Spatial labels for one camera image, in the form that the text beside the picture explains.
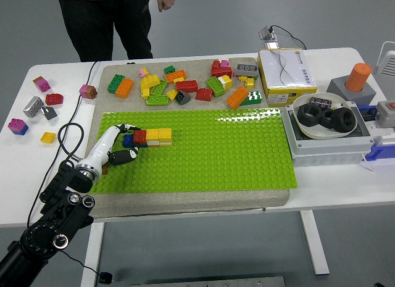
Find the person's left hand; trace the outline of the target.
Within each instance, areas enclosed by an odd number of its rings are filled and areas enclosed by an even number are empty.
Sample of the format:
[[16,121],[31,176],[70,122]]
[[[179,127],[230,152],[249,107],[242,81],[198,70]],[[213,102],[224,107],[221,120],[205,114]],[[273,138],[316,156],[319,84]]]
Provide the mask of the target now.
[[176,0],[157,0],[157,6],[159,12],[163,12],[171,9],[174,6],[175,1]]

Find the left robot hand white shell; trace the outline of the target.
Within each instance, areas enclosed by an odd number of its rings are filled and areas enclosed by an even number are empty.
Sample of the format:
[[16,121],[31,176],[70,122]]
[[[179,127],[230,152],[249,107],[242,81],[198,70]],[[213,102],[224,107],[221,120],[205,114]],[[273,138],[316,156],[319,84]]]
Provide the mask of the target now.
[[81,173],[89,172],[91,174],[91,179],[96,181],[102,175],[102,166],[105,163],[122,165],[134,161],[139,152],[138,147],[112,152],[112,147],[119,134],[126,133],[130,130],[135,131],[141,129],[124,123],[109,127],[100,137],[88,156],[79,161],[75,168]]

